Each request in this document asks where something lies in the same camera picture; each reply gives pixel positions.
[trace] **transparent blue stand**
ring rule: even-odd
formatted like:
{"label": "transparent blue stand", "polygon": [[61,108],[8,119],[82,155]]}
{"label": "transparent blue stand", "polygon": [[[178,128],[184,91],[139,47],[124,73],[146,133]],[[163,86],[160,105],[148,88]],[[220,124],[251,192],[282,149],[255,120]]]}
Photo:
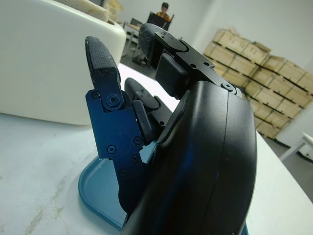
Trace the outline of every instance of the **transparent blue stand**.
{"label": "transparent blue stand", "polygon": [[[143,162],[147,162],[155,143],[140,151]],[[122,229],[126,213],[118,201],[118,183],[113,162],[96,157],[82,172],[78,190],[85,206],[109,224]],[[246,225],[242,235],[248,235]]]}

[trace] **man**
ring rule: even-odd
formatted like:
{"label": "man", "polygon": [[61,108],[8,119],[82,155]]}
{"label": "man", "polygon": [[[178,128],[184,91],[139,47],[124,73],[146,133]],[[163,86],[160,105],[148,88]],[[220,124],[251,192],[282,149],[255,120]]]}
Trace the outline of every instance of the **man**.
{"label": "man", "polygon": [[161,7],[161,12],[157,12],[157,15],[161,16],[167,21],[171,21],[171,17],[166,14],[167,9],[168,9],[168,3],[164,2]]}

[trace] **textured finger pad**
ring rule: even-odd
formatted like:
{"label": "textured finger pad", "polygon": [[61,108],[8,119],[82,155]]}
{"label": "textured finger pad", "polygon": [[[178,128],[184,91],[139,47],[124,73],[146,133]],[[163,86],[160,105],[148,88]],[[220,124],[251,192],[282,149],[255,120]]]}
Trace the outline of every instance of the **textured finger pad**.
{"label": "textured finger pad", "polygon": [[88,36],[86,48],[90,56],[90,62],[94,70],[104,70],[116,67],[115,61],[107,47],[97,38]]}
{"label": "textured finger pad", "polygon": [[148,56],[155,33],[161,33],[165,30],[151,23],[144,23],[139,31],[139,45],[143,53]]}

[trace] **white table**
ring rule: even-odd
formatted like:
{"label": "white table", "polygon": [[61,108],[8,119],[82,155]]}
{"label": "white table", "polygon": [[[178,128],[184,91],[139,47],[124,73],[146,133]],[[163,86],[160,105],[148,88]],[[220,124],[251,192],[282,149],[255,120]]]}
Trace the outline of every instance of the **white table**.
{"label": "white table", "polygon": [[282,156],[279,157],[281,161],[295,154],[305,145],[308,145],[311,149],[313,149],[313,138],[304,132],[302,132],[302,134],[303,134],[303,137],[301,138],[301,140],[299,140],[297,144],[292,146]]}
{"label": "white table", "polygon": [[[174,110],[178,101],[157,82],[119,69],[122,87],[133,77]],[[259,134],[257,142],[250,235],[311,235],[312,203]],[[79,200],[79,175],[96,155],[89,126],[0,114],[0,234],[119,234]]]}

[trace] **screw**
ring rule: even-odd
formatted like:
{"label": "screw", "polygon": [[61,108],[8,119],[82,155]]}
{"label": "screw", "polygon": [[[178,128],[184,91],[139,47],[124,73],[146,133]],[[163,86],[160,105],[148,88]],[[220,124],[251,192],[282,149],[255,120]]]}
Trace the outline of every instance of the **screw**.
{"label": "screw", "polygon": [[142,139],[139,136],[136,136],[134,138],[134,144],[140,145],[142,143]]}
{"label": "screw", "polygon": [[224,87],[229,92],[232,92],[234,90],[234,87],[227,82],[223,82],[221,87]]}
{"label": "screw", "polygon": [[138,161],[138,157],[136,155],[133,155],[131,157],[131,160],[132,160],[133,163],[136,163]]}
{"label": "screw", "polygon": [[94,98],[94,99],[98,99],[100,97],[100,93],[99,92],[93,92],[91,94],[91,97]]}
{"label": "screw", "polygon": [[103,77],[107,76],[109,74],[109,72],[107,70],[101,70],[99,71],[99,74]]}
{"label": "screw", "polygon": [[107,96],[107,105],[109,105],[110,107],[115,107],[119,104],[120,99],[117,95],[115,94],[111,94],[109,96]]}
{"label": "screw", "polygon": [[125,169],[121,169],[120,171],[119,171],[119,175],[120,176],[124,176],[126,174],[126,170]]}
{"label": "screw", "polygon": [[116,147],[114,145],[109,145],[109,147],[107,148],[107,152],[110,154],[115,153],[116,151]]}

